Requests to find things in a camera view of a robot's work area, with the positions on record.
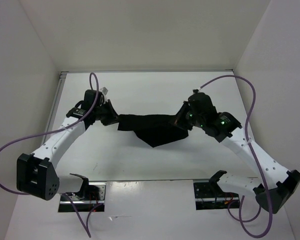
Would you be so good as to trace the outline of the black skirt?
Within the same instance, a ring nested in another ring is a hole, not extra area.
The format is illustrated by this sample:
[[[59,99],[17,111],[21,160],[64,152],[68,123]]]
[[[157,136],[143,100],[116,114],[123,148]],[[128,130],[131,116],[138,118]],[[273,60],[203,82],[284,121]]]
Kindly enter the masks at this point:
[[[155,148],[183,140],[189,136],[187,130],[172,124],[174,118],[174,115],[167,114],[120,114],[117,130],[134,132],[140,140]]]

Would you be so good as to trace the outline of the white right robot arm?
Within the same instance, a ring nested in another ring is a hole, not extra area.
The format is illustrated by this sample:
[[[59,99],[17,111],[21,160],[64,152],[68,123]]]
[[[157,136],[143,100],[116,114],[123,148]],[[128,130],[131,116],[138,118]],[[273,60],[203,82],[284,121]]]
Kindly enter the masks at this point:
[[[209,191],[215,197],[223,193],[252,196],[260,208],[276,214],[300,183],[299,171],[280,165],[250,138],[233,115],[217,112],[211,98],[197,89],[175,115],[118,115],[109,101],[105,104],[105,112],[100,119],[104,126],[118,124],[118,130],[134,132],[153,148],[183,140],[193,128],[200,128],[258,175],[252,179],[225,170],[217,171],[209,179]]]

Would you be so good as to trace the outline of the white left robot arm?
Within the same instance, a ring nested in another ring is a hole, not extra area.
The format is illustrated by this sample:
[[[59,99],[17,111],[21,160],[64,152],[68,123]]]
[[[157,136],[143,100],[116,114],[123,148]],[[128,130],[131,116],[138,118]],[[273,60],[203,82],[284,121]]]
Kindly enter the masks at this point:
[[[118,122],[118,114],[107,99],[108,89],[88,89],[84,99],[67,114],[60,128],[31,154],[21,154],[16,164],[19,191],[49,201],[56,194],[72,193],[78,200],[89,196],[89,179],[71,173],[58,177],[56,169],[69,147],[96,121],[104,126]]]

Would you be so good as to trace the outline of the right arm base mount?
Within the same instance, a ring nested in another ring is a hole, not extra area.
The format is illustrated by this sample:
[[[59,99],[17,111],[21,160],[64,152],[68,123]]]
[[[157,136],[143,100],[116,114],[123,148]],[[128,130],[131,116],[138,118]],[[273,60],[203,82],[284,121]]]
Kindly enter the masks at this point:
[[[207,180],[194,181],[195,208],[200,210],[238,209],[240,199],[237,193],[223,192],[213,187]]]

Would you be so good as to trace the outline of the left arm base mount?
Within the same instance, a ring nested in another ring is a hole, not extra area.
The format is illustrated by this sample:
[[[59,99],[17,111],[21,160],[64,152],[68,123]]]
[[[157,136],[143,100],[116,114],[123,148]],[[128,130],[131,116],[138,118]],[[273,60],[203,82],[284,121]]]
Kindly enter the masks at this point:
[[[80,192],[67,192],[65,193],[66,196],[60,196],[58,212],[75,212],[70,200],[79,213],[104,212],[106,189],[106,182],[90,181],[88,190],[83,195]]]

